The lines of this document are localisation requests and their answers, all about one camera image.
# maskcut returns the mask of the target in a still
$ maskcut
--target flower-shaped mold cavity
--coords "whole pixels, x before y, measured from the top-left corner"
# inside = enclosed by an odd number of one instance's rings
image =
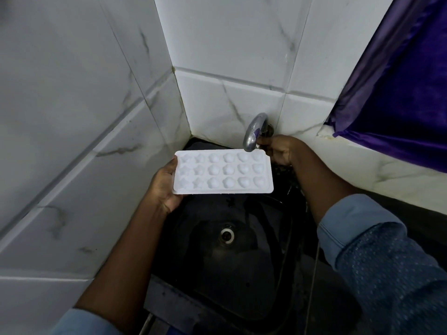
[[[250,167],[248,164],[240,164],[237,166],[241,174],[247,174],[250,171]]]
[[[188,176],[190,174],[191,169],[189,169],[188,167],[182,167],[178,170],[178,173],[181,176]]]
[[[183,178],[180,180],[180,187],[182,189],[192,189],[193,184],[190,181],[188,181],[187,179]]]
[[[219,186],[219,181],[215,177],[210,178],[207,181],[207,183],[208,183],[208,187],[210,189],[215,189],[215,188],[217,188]]]
[[[185,156],[182,156],[181,158],[183,163],[188,163],[192,160],[191,155],[186,154]]]
[[[196,163],[204,163],[205,157],[202,154],[196,155],[195,157]]]
[[[237,181],[239,182],[240,186],[243,188],[247,188],[250,185],[250,179],[245,176],[238,178]]]
[[[264,171],[264,165],[262,163],[255,163],[253,165],[253,171],[256,174],[261,174]]]
[[[211,163],[218,163],[219,162],[219,156],[217,154],[213,153],[208,158],[209,158]]]
[[[197,166],[194,168],[194,174],[196,175],[203,175],[205,172],[205,168],[203,166]]]
[[[209,175],[219,175],[220,168],[216,166],[215,164],[208,167],[208,173]]]
[[[265,186],[265,179],[264,179],[263,177],[256,176],[256,177],[253,179],[253,182],[254,182],[254,184],[255,184],[257,187],[259,187],[259,188],[262,188],[263,186]]]
[[[234,167],[230,166],[229,164],[227,164],[224,168],[223,168],[223,173],[225,175],[233,175],[234,174]]]
[[[261,152],[259,149],[255,149],[250,154],[251,154],[253,160],[258,161],[258,162],[261,161],[262,157],[264,156],[263,152]]]
[[[227,153],[227,154],[225,154],[225,155],[223,156],[223,159],[224,159],[224,161],[225,161],[226,163],[234,162],[234,155],[233,155],[233,154],[230,154],[230,153]]]
[[[236,184],[236,181],[233,180],[233,178],[231,178],[231,177],[225,178],[225,180],[223,180],[222,182],[223,182],[223,186],[227,189],[233,188],[234,185]]]
[[[249,153],[247,152],[237,153],[237,158],[242,162],[247,162],[249,160]]]
[[[198,177],[193,181],[194,189],[202,188],[204,183],[205,181]]]

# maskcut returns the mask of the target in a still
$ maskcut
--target sleeve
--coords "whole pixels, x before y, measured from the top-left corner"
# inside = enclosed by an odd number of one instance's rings
[[[447,274],[396,216],[356,194],[336,203],[317,233],[375,332],[447,334]]]
[[[81,309],[70,309],[51,335],[122,335],[109,321]]]

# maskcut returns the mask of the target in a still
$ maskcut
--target person's right arm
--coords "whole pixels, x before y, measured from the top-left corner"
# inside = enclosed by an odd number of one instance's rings
[[[334,174],[302,141],[260,138],[272,161],[292,165],[327,261],[377,333],[447,333],[447,274],[388,210]]]

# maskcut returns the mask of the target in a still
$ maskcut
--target person's left hand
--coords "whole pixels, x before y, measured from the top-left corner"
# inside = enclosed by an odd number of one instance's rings
[[[160,168],[152,178],[151,185],[145,199],[159,204],[166,214],[171,213],[182,202],[183,195],[173,194],[174,172],[177,167],[177,157],[169,161],[166,166]]]

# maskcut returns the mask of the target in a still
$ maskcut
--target silicone mold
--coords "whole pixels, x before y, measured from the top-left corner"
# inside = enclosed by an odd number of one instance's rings
[[[270,158],[243,149],[178,151],[174,194],[271,193]]]

